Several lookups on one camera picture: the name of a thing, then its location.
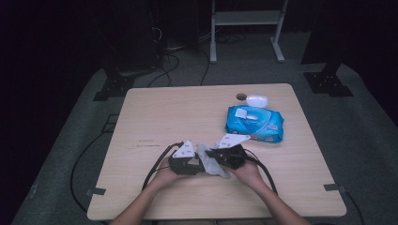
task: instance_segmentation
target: forearm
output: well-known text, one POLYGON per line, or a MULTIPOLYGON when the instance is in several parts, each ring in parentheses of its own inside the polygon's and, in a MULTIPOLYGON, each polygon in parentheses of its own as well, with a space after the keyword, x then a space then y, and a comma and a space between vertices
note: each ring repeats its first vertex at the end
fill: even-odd
POLYGON ((310 224, 289 205, 287 205, 278 195, 276 195, 266 184, 252 187, 255 193, 266 204, 269 212, 279 225, 308 225, 310 224))
POLYGON ((137 196, 137 198, 111 222, 111 225, 141 224, 141 221, 144 218, 147 209, 149 208, 152 201, 155 199, 155 196, 159 192, 159 190, 160 190, 159 187, 152 186, 149 184, 137 196))

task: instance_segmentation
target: person's left hand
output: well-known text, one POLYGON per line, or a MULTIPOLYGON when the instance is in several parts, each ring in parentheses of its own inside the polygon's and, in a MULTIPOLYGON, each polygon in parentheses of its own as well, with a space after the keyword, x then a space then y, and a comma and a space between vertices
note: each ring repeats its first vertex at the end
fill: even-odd
POLYGON ((157 188, 165 188, 173 184, 177 179, 185 176, 186 175, 178 175, 173 172, 169 167, 169 158, 166 157, 161 162, 161 165, 150 184, 155 185, 157 188))

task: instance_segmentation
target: wipes package lid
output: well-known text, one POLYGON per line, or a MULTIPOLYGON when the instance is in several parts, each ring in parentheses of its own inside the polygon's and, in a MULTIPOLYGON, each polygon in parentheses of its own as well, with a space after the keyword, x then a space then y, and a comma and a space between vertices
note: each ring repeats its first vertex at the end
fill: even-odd
POLYGON ((283 139, 283 118, 279 112, 238 105, 228 108, 226 132, 250 135, 252 140, 279 143, 283 139))

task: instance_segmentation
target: white marker tag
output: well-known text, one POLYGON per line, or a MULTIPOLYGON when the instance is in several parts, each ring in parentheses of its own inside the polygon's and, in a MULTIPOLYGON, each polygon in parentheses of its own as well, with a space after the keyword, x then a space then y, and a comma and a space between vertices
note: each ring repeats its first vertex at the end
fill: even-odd
POLYGON ((219 148, 230 148, 250 139, 250 135, 225 134, 220 141, 219 148))
POLYGON ((176 150, 173 158, 191 158, 195 157, 195 150, 193 150, 192 142, 187 140, 184 144, 176 150))
POLYGON ((243 109, 237 109, 237 112, 235 112, 235 117, 246 119, 248 112, 243 110, 243 109))

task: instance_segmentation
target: gray carpet floor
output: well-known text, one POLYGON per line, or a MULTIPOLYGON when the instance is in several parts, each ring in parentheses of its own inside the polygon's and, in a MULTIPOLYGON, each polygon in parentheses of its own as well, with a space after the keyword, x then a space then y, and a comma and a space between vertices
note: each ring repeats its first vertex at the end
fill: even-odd
MULTIPOLYGON (((209 65, 203 85, 290 83, 298 96, 314 136, 337 184, 344 186, 357 203, 366 224, 398 224, 398 129, 366 89, 359 74, 342 65, 337 75, 353 97, 314 94, 303 72, 320 71, 324 65, 301 65, 309 33, 282 34, 285 63, 278 63, 269 43, 270 34, 251 34, 230 45, 218 45, 218 62, 209 65)), ((201 49, 209 55, 209 45, 201 49)), ((173 53, 179 65, 169 73, 172 86, 196 86, 207 70, 203 52, 173 53)), ((165 56, 164 68, 176 59, 165 56)), ((136 80, 144 88, 163 71, 136 80)), ((101 134, 110 113, 119 113, 124 98, 93 101, 106 80, 102 69, 93 74, 60 132, 21 206, 13 224, 99 224, 86 217, 69 190, 71 171, 79 155, 101 134)), ((153 86, 168 86, 163 76, 153 86)), ((75 168, 72 184, 83 208, 90 203, 112 133, 101 135, 84 152, 75 168)), ((310 217, 313 224, 360 224, 359 214, 342 194, 347 207, 343 217, 310 217)))

